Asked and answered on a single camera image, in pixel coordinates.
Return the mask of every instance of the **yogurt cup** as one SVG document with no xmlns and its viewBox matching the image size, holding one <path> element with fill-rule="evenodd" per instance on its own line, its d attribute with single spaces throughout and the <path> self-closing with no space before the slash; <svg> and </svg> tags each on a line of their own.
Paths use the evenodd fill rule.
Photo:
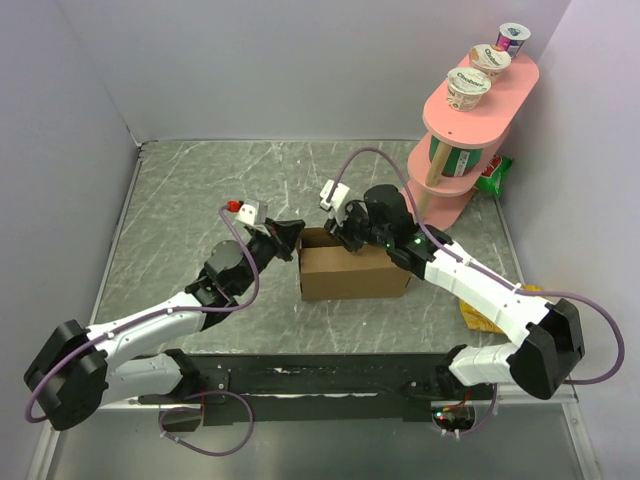
<svg viewBox="0 0 640 480">
<path fill-rule="evenodd" d="M 476 45 L 469 50 L 470 65 L 483 72 L 494 83 L 502 71 L 511 65 L 511 57 L 497 45 Z"/>
<path fill-rule="evenodd" d="M 502 47 L 511 58 L 516 58 L 525 40 L 531 36 L 531 32 L 519 23 L 503 23 L 500 25 L 500 33 L 496 45 Z"/>
<path fill-rule="evenodd" d="M 472 110 L 491 88 L 491 80 L 480 70 L 457 67 L 447 74 L 447 103 L 454 110 Z"/>
</svg>

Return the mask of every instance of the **green snack bag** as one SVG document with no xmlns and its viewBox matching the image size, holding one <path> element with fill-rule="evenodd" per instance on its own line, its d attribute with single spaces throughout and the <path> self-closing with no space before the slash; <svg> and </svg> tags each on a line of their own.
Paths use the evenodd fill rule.
<svg viewBox="0 0 640 480">
<path fill-rule="evenodd" d="M 513 160 L 509 157 L 494 155 L 482 175 L 478 177 L 476 188 L 494 195 L 502 195 L 504 181 L 507 179 L 507 173 L 509 173 L 512 163 Z"/>
</svg>

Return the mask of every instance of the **yogurt lid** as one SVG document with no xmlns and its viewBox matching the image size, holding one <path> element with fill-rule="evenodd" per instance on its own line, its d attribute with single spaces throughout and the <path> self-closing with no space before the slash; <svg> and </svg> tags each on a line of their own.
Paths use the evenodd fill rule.
<svg viewBox="0 0 640 480">
<path fill-rule="evenodd" d="M 465 95 L 482 95 L 491 88 L 491 80 L 480 70 L 458 67 L 447 74 L 449 85 Z"/>
<path fill-rule="evenodd" d="M 500 33 L 509 40 L 520 40 L 522 42 L 531 36 L 529 29 L 519 23 L 503 23 L 500 25 Z"/>
<path fill-rule="evenodd" d="M 469 51 L 469 58 L 486 70 L 504 70 L 511 64 L 511 55 L 497 45 L 476 45 Z"/>
</svg>

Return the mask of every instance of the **white cable clip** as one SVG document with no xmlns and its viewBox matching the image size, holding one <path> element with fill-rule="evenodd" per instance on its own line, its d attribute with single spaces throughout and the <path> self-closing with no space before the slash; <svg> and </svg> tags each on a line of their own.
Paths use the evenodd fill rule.
<svg viewBox="0 0 640 480">
<path fill-rule="evenodd" d="M 511 289 L 511 295 L 509 296 L 509 299 L 515 297 L 517 295 L 517 291 L 520 290 L 520 287 L 522 286 L 521 283 L 516 283 L 513 288 Z M 504 301 L 504 307 L 503 308 L 507 308 L 509 306 L 509 299 L 505 299 Z"/>
<path fill-rule="evenodd" d="M 458 263 L 461 263 L 465 267 L 468 267 L 472 261 L 473 257 L 465 252 L 463 255 L 460 255 L 460 260 L 458 260 Z"/>
<path fill-rule="evenodd" d="M 496 398 L 496 404 L 493 406 L 493 412 L 491 412 L 494 417 L 498 415 L 498 405 L 500 405 L 500 402 Z"/>
</svg>

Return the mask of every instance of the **red object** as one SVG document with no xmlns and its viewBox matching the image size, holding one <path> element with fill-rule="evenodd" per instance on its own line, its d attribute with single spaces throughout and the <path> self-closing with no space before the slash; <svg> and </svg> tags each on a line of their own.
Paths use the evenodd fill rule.
<svg viewBox="0 0 640 480">
<path fill-rule="evenodd" d="M 227 202 L 227 210 L 229 210 L 231 213 L 238 213 L 240 211 L 240 207 L 242 207 L 243 204 L 244 202 L 241 202 L 239 200 L 229 200 Z"/>
<path fill-rule="evenodd" d="M 484 172 L 480 175 L 481 177 L 490 177 L 493 175 L 493 172 L 496 168 L 500 166 L 502 163 L 502 157 L 500 155 L 494 155 L 491 159 L 491 163 L 487 165 L 487 168 L 484 169 Z"/>
</svg>

